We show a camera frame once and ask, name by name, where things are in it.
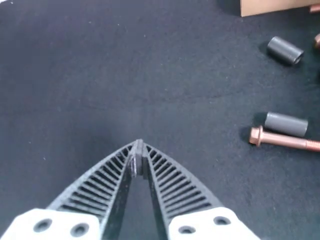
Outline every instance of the gray cylinder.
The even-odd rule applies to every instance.
[[[291,136],[303,137],[308,129],[308,121],[293,116],[268,112],[264,126]]]
[[[303,50],[278,36],[271,39],[266,49],[270,55],[289,65],[298,64],[304,55]]]

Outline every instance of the bolt head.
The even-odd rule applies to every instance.
[[[251,144],[255,144],[257,146],[260,146],[262,132],[263,132],[262,126],[251,128],[249,142]]]

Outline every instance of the black carpet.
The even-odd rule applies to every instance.
[[[0,4],[0,232],[45,208],[135,139],[197,176],[260,237],[320,238],[320,155],[248,144],[274,111],[320,140],[320,15],[239,17],[234,0],[13,0]],[[298,67],[265,54],[281,36]],[[120,240],[157,239],[134,181]]]

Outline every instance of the hex bolt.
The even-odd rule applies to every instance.
[[[259,147],[261,143],[266,143],[294,149],[320,152],[319,141],[311,141],[303,138],[266,132],[262,126],[251,128],[249,142],[251,144],[255,144],[257,147]]]

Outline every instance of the carpet surface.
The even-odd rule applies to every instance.
[[[318,153],[248,144],[263,113],[309,119],[320,140],[320,16],[241,18],[236,0],[8,0],[0,4],[0,232],[45,208],[135,139],[197,176],[260,237],[320,238]],[[297,67],[265,54],[281,36]],[[120,240],[157,239],[134,180]]]

